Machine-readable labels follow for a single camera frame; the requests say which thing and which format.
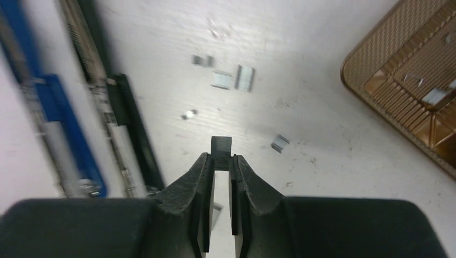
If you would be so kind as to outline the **blue stapler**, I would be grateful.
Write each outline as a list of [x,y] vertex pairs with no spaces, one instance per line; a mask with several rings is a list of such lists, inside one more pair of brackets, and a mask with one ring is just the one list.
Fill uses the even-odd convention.
[[42,70],[20,1],[1,1],[1,48],[64,195],[107,197],[101,170],[58,75]]

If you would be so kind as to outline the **black stapler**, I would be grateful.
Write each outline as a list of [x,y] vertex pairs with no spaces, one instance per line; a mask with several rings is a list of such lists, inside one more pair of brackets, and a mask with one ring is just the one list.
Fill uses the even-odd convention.
[[164,189],[128,77],[116,72],[95,1],[60,1],[87,87],[95,102],[127,197]]

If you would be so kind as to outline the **brown plastic tray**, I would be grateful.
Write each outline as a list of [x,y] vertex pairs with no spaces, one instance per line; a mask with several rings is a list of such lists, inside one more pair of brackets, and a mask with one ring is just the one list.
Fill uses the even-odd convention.
[[455,1],[399,1],[349,53],[341,81],[455,176]]

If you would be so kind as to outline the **staple strip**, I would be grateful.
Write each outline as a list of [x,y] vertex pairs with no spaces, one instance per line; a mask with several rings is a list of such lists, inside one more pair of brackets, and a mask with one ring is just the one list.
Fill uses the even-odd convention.
[[238,65],[234,88],[245,92],[251,92],[254,73],[255,69],[253,67]]
[[232,138],[226,136],[211,137],[211,160],[215,171],[229,171],[231,162]]
[[213,203],[212,207],[212,222],[211,222],[211,230],[215,228],[215,225],[218,221],[219,216],[221,215],[223,210],[223,206],[216,202]]
[[272,141],[270,146],[272,149],[274,149],[275,151],[277,151],[278,153],[281,154],[283,149],[289,144],[290,144],[290,142],[287,138],[278,134],[276,136],[276,138]]

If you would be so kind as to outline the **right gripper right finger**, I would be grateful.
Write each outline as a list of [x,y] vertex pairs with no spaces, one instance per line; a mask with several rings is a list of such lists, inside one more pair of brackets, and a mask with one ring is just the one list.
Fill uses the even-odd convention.
[[236,257],[446,257],[425,214],[398,199],[284,196],[230,164]]

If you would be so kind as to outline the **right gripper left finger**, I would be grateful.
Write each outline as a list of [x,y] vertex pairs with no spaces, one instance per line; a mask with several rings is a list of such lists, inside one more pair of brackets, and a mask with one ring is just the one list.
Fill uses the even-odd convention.
[[149,198],[25,199],[1,216],[1,257],[205,257],[213,158]]

